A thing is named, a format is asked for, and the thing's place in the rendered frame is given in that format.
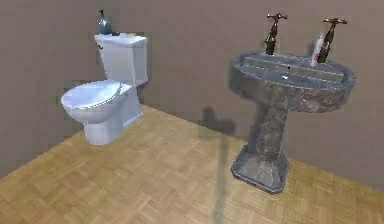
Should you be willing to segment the bronze sink tap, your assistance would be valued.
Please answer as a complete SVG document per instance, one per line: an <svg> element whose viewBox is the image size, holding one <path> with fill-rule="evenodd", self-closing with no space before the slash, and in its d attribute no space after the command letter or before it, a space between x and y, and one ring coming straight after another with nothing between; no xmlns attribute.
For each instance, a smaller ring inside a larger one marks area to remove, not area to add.
<svg viewBox="0 0 384 224"><path fill-rule="evenodd" d="M288 16L283 15L281 13L277 13L277 14L268 14L267 17L272 18L274 22L266 39L264 40L264 43L266 44L265 53L268 55L272 55L274 53L275 45L276 45L276 37L278 33L278 22L280 19L287 19Z"/></svg>
<svg viewBox="0 0 384 224"><path fill-rule="evenodd" d="M318 58L317 58L317 62L318 63L325 63L326 60L327 60L327 57L328 57L328 54L330 52L330 49L331 49L331 43L333 41L333 38L334 38L334 33L335 33L335 28L338 24L347 24L348 21L346 19L340 19L340 18L325 18L324 19L324 22L325 23L330 23L331 26L329 28L329 30L327 31L325 37L324 37L324 42L323 42L323 45L320 49L320 52L319 52L319 55L318 55Z"/></svg>

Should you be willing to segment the grey-blue soap dispenser bottle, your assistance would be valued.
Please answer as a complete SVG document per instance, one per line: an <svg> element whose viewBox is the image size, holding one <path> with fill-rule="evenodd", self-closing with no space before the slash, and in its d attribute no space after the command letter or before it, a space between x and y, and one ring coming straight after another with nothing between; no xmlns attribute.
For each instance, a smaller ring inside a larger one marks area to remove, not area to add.
<svg viewBox="0 0 384 224"><path fill-rule="evenodd" d="M105 18L104 10L99 10L101 19L98 22L98 30L102 35L109 35L113 32L111 23Z"/></svg>

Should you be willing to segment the grey stone pedestal sink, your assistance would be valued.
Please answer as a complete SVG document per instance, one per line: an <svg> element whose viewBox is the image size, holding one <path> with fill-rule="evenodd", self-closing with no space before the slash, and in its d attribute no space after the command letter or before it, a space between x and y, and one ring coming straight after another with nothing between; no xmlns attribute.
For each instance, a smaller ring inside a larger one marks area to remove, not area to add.
<svg viewBox="0 0 384 224"><path fill-rule="evenodd" d="M236 179L281 193L290 166L283 153L288 113L327 113L346 104L357 82L354 72L334 61L310 62L305 56L259 50L231 59L231 90L257 107L249 140L231 166Z"/></svg>

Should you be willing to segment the white toilet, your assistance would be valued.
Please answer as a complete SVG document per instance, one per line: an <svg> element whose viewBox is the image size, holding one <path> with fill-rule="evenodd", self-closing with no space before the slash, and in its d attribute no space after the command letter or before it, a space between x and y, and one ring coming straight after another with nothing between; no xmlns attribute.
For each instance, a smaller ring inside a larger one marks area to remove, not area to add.
<svg viewBox="0 0 384 224"><path fill-rule="evenodd" d="M148 38L124 34L95 35L105 78L78 85L61 97L64 110L83 125L92 145L115 141L143 115L137 88L148 81Z"/></svg>

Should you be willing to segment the white bottle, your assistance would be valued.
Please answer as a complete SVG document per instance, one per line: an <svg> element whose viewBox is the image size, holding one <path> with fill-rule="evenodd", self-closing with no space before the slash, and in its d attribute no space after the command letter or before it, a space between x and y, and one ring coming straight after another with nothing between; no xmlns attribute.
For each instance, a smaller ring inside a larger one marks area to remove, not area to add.
<svg viewBox="0 0 384 224"><path fill-rule="evenodd" d="M325 38L325 34L321 33L319 38L317 39L317 41L315 43L315 46L314 46L314 49L312 52L312 56L311 56L311 62L310 62L311 67L314 67L317 65L317 60L318 60L321 48L322 48L323 43L324 43L324 38Z"/></svg>

